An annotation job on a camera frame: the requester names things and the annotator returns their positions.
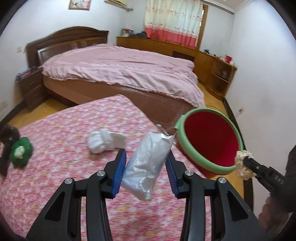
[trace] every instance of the wooden window frame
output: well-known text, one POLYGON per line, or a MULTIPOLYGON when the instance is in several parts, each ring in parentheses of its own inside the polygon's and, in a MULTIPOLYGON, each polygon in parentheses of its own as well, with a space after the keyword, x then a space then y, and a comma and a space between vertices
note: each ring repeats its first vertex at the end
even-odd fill
POLYGON ((203 37, 203 33, 205 30, 205 23, 207 21, 207 11, 209 9, 208 5, 203 5, 203 10, 204 10, 204 15, 202 17, 202 25, 200 27, 200 33, 198 35, 198 40, 197 40, 197 45, 196 45, 196 49, 199 50, 200 49, 200 44, 202 43, 202 37, 203 37))

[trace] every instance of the crumpled paper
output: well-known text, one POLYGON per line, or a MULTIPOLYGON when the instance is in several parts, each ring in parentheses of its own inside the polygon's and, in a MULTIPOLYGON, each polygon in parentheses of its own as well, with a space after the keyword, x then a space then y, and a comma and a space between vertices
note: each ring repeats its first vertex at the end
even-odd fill
POLYGON ((250 178, 256 176, 256 174, 254 172, 252 172, 249 168, 247 168, 244 163, 243 160, 246 156, 249 156, 251 158, 253 158, 252 153, 243 150, 243 151, 237 151, 237 154, 234 158, 234 162, 236 165, 236 170, 237 170, 237 176, 242 178, 243 180, 247 181, 250 178))

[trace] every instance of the wooden floor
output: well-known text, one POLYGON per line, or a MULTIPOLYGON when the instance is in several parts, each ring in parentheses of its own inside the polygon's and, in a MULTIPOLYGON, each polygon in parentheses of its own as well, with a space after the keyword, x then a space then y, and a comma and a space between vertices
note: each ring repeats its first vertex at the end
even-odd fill
MULTIPOLYGON (((212 108, 215 110, 218 110, 222 112, 223 114, 227 115, 227 112, 224 108, 223 103, 220 100, 217 100, 215 97, 210 95, 205 88, 198 84, 198 87, 203 91, 205 94, 205 103, 208 108, 212 108)), ((66 105, 54 100, 54 99, 48 99, 43 104, 38 106, 35 110, 32 112, 29 112, 27 109, 23 109, 16 117, 14 117, 10 125, 13 125, 17 127, 18 129, 26 126, 30 123, 33 123, 34 121, 37 121, 39 119, 42 119, 48 115, 51 115, 53 113, 56 113, 60 110, 68 108, 66 105)), ((213 180, 217 179, 219 176, 209 177, 213 180)), ((234 186, 234 188, 237 190, 237 192, 244 197, 244 187, 243 187, 243 180, 236 175, 236 171, 224 176, 227 178, 228 181, 234 186)))

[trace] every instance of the brown bed frame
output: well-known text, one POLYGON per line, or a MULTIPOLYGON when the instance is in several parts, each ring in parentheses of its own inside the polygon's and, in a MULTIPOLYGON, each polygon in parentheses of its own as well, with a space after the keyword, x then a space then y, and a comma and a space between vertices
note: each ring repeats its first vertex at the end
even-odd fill
MULTIPOLYGON (((71 27, 31 42, 27 45, 29 67, 38 67, 50 57, 74 48, 107 43, 108 33, 109 31, 100 31, 89 27, 71 27)), ((183 100, 118 84, 92 83, 87 80, 59 81, 45 75, 43 82, 48 94, 68 106, 116 94, 124 95, 143 111, 154 124, 161 124, 169 134, 175 133, 174 125, 179 117, 194 108, 183 100)))

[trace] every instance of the green bucket rim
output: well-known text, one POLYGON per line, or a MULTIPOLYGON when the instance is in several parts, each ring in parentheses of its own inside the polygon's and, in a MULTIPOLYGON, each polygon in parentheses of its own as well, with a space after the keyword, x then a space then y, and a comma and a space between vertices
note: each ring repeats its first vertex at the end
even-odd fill
POLYGON ((235 132, 235 135, 237 137, 237 141, 239 144, 239 151, 243 151, 243 143, 242 143, 242 138, 240 136, 240 133, 238 132, 237 128, 235 125, 232 123, 232 121, 222 114, 221 112, 217 110, 213 110, 210 108, 196 108, 193 110, 188 111, 186 114, 181 115, 180 118, 178 119, 175 129, 177 129, 177 140, 180 146, 182 147, 183 151, 198 165, 201 167, 205 168, 206 170, 209 170, 213 173, 219 174, 219 175, 226 175, 229 174, 230 172, 234 171, 235 165, 230 166, 230 167, 223 167, 219 166, 208 159, 206 159, 204 156, 202 156, 189 142, 186 133, 185 133, 185 120, 192 115, 193 113, 200 112, 200 111, 206 111, 206 112, 211 112, 214 114, 217 114, 218 116, 222 117, 226 122, 231 126, 232 130, 235 132))

